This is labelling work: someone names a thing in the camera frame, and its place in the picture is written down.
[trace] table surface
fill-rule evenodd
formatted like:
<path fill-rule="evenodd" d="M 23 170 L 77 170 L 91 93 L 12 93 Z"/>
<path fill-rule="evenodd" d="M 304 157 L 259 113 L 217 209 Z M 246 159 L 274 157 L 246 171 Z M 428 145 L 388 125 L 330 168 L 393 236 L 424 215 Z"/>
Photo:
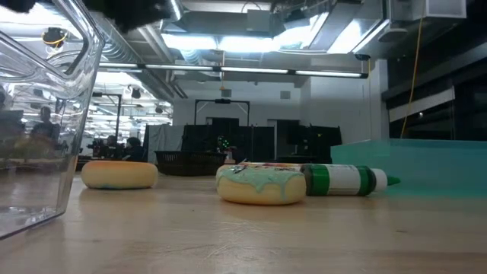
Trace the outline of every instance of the table surface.
<path fill-rule="evenodd" d="M 307 197 L 220 200 L 213 177 L 161 176 L 152 190 L 87 190 L 60 218 L 0 243 L 0 273 L 482 273 L 487 202 Z"/>

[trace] green icing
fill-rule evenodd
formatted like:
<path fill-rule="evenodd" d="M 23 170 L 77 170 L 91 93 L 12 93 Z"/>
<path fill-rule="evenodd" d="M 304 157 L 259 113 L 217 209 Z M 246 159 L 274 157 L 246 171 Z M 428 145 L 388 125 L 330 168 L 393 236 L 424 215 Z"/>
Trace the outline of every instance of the green icing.
<path fill-rule="evenodd" d="M 258 193 L 264 190 L 268 184 L 276 184 L 281 187 L 281 197 L 285 198 L 286 183 L 295 176 L 304 176 L 301 172 L 295 170 L 282 170 L 282 168 L 252 168 L 247 167 L 243 170 L 235 172 L 234 167 L 227 170 L 222 170 L 217 174 L 217 187 L 220 179 L 225 177 L 235 183 L 244 183 L 253 186 Z"/>

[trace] icing bottle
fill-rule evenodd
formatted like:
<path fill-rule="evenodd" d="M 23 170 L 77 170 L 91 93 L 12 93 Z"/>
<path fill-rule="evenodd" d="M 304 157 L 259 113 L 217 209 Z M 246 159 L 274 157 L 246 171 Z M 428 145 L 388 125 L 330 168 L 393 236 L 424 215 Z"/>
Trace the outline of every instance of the icing bottle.
<path fill-rule="evenodd" d="M 383 170 L 365 166 L 303 164 L 301 172 L 306 178 L 308 196 L 367 196 L 400 183 L 398 178 L 387 176 Z"/>

